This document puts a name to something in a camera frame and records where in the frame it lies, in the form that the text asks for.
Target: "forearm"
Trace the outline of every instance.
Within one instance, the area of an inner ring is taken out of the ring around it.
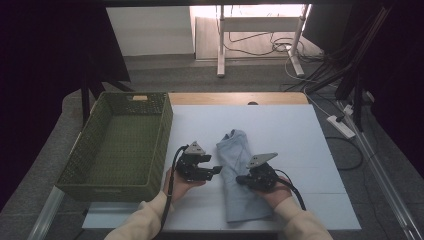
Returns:
[[[284,233],[289,240],[333,239],[324,225],[311,212],[299,208],[293,197],[278,204],[275,212],[287,222]]]
[[[152,201],[142,202],[139,210],[131,214],[120,227],[110,232],[105,239],[152,239],[160,231],[165,203],[166,195],[160,191]]]

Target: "person's left hand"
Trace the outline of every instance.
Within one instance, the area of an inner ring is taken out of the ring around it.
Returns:
[[[168,194],[169,178],[171,177],[171,168],[166,172],[165,183],[163,185],[163,192]],[[182,198],[188,190],[193,187],[205,185],[206,181],[187,181],[181,177],[177,171],[174,172],[174,189],[172,191],[172,202],[178,201]]]

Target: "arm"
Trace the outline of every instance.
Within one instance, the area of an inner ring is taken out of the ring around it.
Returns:
[[[169,188],[169,178],[171,168],[166,172],[163,191],[150,202],[142,202],[139,210],[131,214],[125,222],[110,232],[106,236],[106,240],[119,239],[152,239],[155,237],[161,228],[162,213],[165,208],[166,195]],[[175,172],[174,189],[172,194],[172,203],[182,198],[188,190],[193,187],[204,185],[206,182],[188,182],[185,181],[178,172]]]
[[[287,223],[284,234],[289,240],[333,239],[321,222],[309,211],[303,211],[291,196],[290,189],[277,183],[269,193],[255,191]]]

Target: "hand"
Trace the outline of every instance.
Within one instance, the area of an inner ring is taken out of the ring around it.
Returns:
[[[169,179],[171,178],[171,168],[166,172],[165,183],[163,185],[163,192],[168,194]],[[174,172],[174,189],[172,191],[172,202],[178,201],[182,198],[188,190],[193,187],[205,185],[206,181],[187,181],[181,177],[177,171]]]
[[[281,177],[281,179],[290,182],[287,178]],[[284,184],[277,182],[273,189],[270,192],[261,192],[253,190],[256,194],[263,197],[268,204],[274,209],[277,205],[286,200],[288,197],[291,197],[290,188],[286,187]]]

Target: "gray carpet floor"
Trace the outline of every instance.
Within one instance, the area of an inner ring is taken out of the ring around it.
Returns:
[[[216,63],[195,61],[193,56],[150,56],[126,58],[131,83],[137,91],[155,92],[278,92],[298,83],[288,77],[282,60],[228,61],[225,78],[216,77]],[[319,63],[303,64],[310,74]],[[294,74],[290,64],[289,73]],[[107,90],[115,91],[105,84]],[[328,86],[312,99],[330,114],[337,114],[334,87]],[[324,135],[341,137],[315,108]],[[82,127],[80,93],[74,92],[63,101],[63,112],[49,140],[32,168],[0,214],[0,239],[27,239],[56,179],[60,175]],[[364,133],[382,160],[393,184],[407,204],[421,231],[424,229],[424,180],[377,124],[364,104]],[[356,149],[345,142],[328,140],[336,165],[344,167],[358,161]],[[341,171],[361,231],[331,231],[334,239],[407,239],[396,216],[365,163],[353,171]],[[45,239],[74,239],[81,230],[86,202],[76,202],[65,195]],[[85,231],[78,239],[103,239],[108,231]],[[267,234],[163,234],[158,239],[276,239]]]

